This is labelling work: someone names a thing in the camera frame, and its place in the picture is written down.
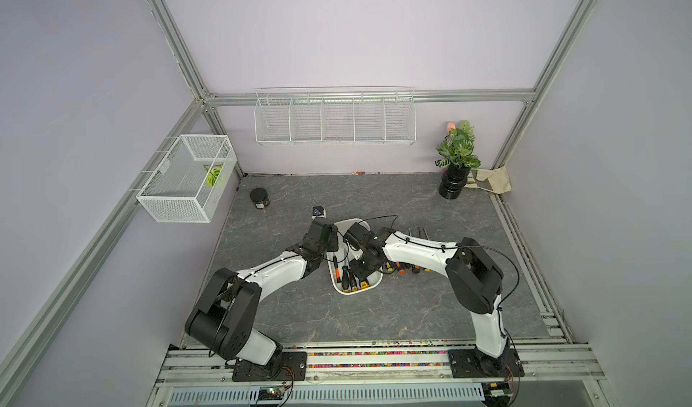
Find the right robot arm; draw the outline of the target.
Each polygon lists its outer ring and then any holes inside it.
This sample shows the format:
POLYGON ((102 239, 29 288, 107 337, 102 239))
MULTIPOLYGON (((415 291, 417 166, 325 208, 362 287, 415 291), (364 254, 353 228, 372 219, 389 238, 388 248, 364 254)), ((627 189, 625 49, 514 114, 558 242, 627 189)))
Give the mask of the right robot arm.
POLYGON ((477 241, 430 241, 389 228, 373 232, 356 223, 345 243, 360 252, 350 264, 358 276, 383 270, 387 263, 408 263, 447 277, 457 301, 471 313, 477 358, 499 362, 508 346, 500 310, 504 274, 477 241))

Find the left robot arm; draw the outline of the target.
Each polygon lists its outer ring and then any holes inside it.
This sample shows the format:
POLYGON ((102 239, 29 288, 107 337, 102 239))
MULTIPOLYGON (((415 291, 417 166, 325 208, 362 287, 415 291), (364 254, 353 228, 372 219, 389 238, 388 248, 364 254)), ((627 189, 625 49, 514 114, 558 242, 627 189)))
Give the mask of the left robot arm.
POLYGON ((301 242, 275 259, 239 272, 217 270, 187 318, 185 333, 225 360, 236 358, 261 367, 274 364, 281 345, 253 327, 261 301, 310 275, 327 253, 337 250, 337 227, 319 218, 301 242))

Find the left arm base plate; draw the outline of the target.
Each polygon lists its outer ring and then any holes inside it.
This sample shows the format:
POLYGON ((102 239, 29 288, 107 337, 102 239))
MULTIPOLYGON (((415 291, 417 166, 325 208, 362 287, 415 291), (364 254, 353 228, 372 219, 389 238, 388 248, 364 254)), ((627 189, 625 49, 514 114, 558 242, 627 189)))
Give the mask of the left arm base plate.
POLYGON ((267 365, 239 359, 234 365, 234 382, 304 381, 307 371, 306 351, 290 350, 274 355, 267 365))

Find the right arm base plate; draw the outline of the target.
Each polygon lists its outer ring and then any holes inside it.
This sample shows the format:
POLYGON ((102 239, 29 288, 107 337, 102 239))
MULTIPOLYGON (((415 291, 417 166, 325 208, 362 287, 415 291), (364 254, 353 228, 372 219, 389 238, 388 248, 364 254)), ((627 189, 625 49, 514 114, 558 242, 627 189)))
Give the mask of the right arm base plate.
POLYGON ((493 377, 508 380, 524 377, 525 372, 516 349, 506 346, 499 358, 478 349, 450 349, 448 359, 453 378, 493 377))

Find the slim orange black precision screwdriver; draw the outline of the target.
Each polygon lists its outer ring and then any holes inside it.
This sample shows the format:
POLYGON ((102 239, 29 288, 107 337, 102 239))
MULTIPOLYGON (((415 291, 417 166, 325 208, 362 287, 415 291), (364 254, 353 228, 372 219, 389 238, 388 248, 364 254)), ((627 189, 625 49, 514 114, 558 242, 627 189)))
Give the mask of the slim orange black precision screwdriver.
POLYGON ((333 255, 333 270, 334 270, 335 282, 337 285, 340 285, 342 282, 341 273, 340 273, 340 265, 339 265, 339 261, 338 261, 335 254, 333 255))

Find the white storage box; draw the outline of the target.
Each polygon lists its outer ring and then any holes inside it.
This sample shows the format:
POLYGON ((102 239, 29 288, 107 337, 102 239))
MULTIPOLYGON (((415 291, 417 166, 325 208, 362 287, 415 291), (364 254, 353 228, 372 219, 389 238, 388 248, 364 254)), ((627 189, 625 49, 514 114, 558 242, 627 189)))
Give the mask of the white storage box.
POLYGON ((353 246, 349 245, 346 241, 344 241, 343 237, 345 236, 347 230, 351 227, 351 225, 355 223, 361 223, 364 227, 369 228, 368 223, 359 218, 352 218, 335 223, 335 226, 338 229, 338 239, 340 248, 337 252, 325 254, 325 262, 328 264, 333 288, 341 295, 358 295, 359 293, 362 293, 366 290, 371 290, 372 288, 377 287, 384 278, 383 274, 381 274, 380 272, 375 272, 365 279, 369 283, 369 288, 361 289, 360 282, 363 280, 359 280, 357 277, 355 277, 355 275, 353 275, 353 273, 351 273, 351 270, 349 268, 349 262, 353 259, 356 259, 357 257, 360 257, 361 252, 355 250, 353 246), (340 265, 340 273, 342 278, 342 282, 340 285, 337 285, 335 282, 333 270, 334 254, 336 255, 340 265))

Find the yellow black screwdriver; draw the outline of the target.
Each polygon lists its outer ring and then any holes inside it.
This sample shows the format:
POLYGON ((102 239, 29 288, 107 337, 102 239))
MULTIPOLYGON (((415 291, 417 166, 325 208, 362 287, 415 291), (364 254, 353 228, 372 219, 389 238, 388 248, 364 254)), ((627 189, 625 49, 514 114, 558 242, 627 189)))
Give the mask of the yellow black screwdriver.
POLYGON ((386 265, 386 269, 387 269, 387 273, 393 274, 393 273, 398 271, 398 266, 396 265, 396 263, 388 262, 386 265))

